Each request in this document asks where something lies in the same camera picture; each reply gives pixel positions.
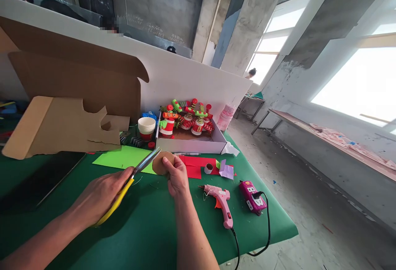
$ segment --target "hot glue gun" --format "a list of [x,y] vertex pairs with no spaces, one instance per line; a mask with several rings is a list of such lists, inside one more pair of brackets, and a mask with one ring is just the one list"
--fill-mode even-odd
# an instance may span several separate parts
[[221,208],[223,211],[224,222],[223,225],[226,229],[232,229],[233,221],[231,217],[230,209],[228,208],[227,200],[230,199],[230,192],[222,190],[214,185],[199,185],[207,196],[213,196],[216,198],[215,208]]

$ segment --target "pink glue gun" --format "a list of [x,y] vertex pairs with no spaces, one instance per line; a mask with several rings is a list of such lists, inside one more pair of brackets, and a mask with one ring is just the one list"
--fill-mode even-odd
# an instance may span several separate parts
[[258,192],[251,181],[240,181],[239,189],[242,192],[251,212],[261,215],[261,210],[267,208],[267,204],[261,197],[263,192]]
[[227,204],[227,200],[230,199],[230,192],[227,190],[222,190],[221,188],[214,185],[199,185],[198,187],[203,189],[206,195],[216,198],[215,208],[221,208],[223,211],[223,225],[226,229],[231,229],[233,226],[233,221],[230,209],[228,208]]

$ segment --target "paper cup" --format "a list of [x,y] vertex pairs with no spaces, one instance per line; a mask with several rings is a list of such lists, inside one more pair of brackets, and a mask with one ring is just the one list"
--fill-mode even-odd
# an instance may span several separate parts
[[151,117],[142,117],[137,121],[139,130],[154,130],[156,127],[156,120]]
[[153,133],[150,133],[150,134],[140,133],[140,137],[143,139],[144,142],[150,142],[151,138],[153,137]]
[[152,129],[152,130],[139,129],[139,132],[140,132],[140,137],[143,139],[143,141],[149,142],[149,141],[151,141],[151,138],[153,137],[154,129]]

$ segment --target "concrete floor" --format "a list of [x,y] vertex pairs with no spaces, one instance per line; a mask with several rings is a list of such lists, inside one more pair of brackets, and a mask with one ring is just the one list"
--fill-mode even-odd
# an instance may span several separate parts
[[[241,116],[227,131],[297,225],[299,235],[271,245],[256,258],[241,256],[239,269],[395,269],[394,237],[262,130],[250,135],[253,128]],[[220,268],[235,266],[233,259]]]

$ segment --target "stack of paper cups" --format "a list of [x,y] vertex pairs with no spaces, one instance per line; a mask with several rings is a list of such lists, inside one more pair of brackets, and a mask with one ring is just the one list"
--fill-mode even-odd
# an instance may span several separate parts
[[153,132],[156,128],[156,120],[151,117],[142,117],[137,121],[140,137],[145,141],[151,141]]
[[203,170],[206,174],[211,174],[213,171],[213,165],[208,163]]

